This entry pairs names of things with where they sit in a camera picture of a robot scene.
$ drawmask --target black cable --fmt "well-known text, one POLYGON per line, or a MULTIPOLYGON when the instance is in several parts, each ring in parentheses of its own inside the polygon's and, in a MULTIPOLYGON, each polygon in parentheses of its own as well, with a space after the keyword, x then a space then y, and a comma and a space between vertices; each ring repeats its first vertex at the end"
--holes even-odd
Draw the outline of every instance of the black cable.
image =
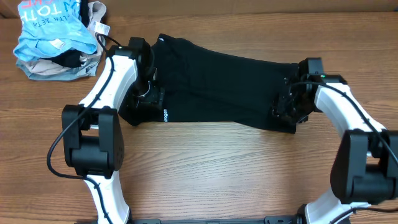
POLYGON ((354 214, 356 213, 356 211, 358 210, 362 210, 362 211, 370 211, 370 212, 382 212, 382 213, 395 213, 398 212, 398 208, 395 209, 380 209, 380 208, 352 208, 346 212, 343 212, 341 215, 339 215, 338 217, 336 217, 335 219, 333 219, 329 224, 335 224, 336 222, 338 222, 338 220, 344 218, 345 216, 349 215, 351 212, 353 212, 354 214))
POLYGON ((381 134, 379 133, 379 131, 377 131, 377 129, 371 124, 371 122, 367 119, 367 117, 365 116, 365 114, 363 114, 363 112, 361 111, 361 109, 358 107, 358 105, 344 92, 342 92, 341 90, 327 85, 325 83, 317 83, 317 82, 298 82, 298 83, 293 83, 292 86, 295 85, 318 85, 318 86, 323 86, 326 88, 329 88, 331 90, 336 91, 337 93, 341 94, 344 98, 346 98, 354 107, 354 109, 356 110, 356 112, 359 114, 359 116, 362 118, 362 120, 369 126, 369 128, 372 130, 372 132, 376 135, 376 137, 380 140, 380 142, 382 143, 382 145, 384 146, 384 148, 387 149, 388 153, 390 154, 390 156, 392 157, 392 160, 396 163, 396 165, 398 166, 398 158, 397 156, 394 154, 394 152, 392 151, 392 149, 390 148, 390 146, 388 145, 388 143, 386 142, 386 140, 384 140, 384 138, 381 136, 381 134))
POLYGON ((104 37, 106 39, 112 40, 113 42, 115 42, 116 44, 118 44, 119 46, 121 46, 121 44, 119 44, 119 42, 115 41, 114 39, 108 37, 107 35, 104 34, 97 34, 96 39, 99 43, 99 45, 103 48, 106 57, 109 57, 109 60, 111 62, 111 71, 109 73, 108 78, 106 79, 104 85, 101 87, 101 89, 99 90, 98 94, 94 97, 94 100, 77 116, 77 118, 75 118, 59 135, 58 137, 54 140, 54 142, 52 143, 49 152, 47 153, 47 167, 49 168, 49 170, 51 171, 51 173, 53 173, 54 175, 58 176, 58 177, 63 177, 63 178, 68 178, 68 179, 76 179, 76 180, 87 180, 89 182, 91 182, 94 185, 94 189, 97 190, 98 192, 98 197, 99 197, 99 202, 101 204, 101 209, 102 212, 104 213, 104 217, 107 219, 107 221, 109 222, 109 224, 113 224, 108 213, 106 212, 105 209, 105 205, 104 205, 104 199, 101 193, 101 189, 100 186, 93 180, 90 179, 88 177, 81 177, 81 176, 77 176, 77 175, 67 175, 67 174, 61 174, 59 172, 57 172, 51 165, 51 155, 55 149, 55 146, 57 146, 57 144, 61 141, 61 139, 63 138, 63 136, 65 135, 65 133, 70 129, 70 127, 72 125, 74 125, 77 121, 79 121, 93 106, 94 104, 99 100, 102 92, 104 92, 106 86, 108 85, 108 83, 111 81, 113 72, 114 72, 114 62, 112 57, 109 56, 109 52, 108 50, 106 50, 105 46, 103 45, 100 37, 104 37))

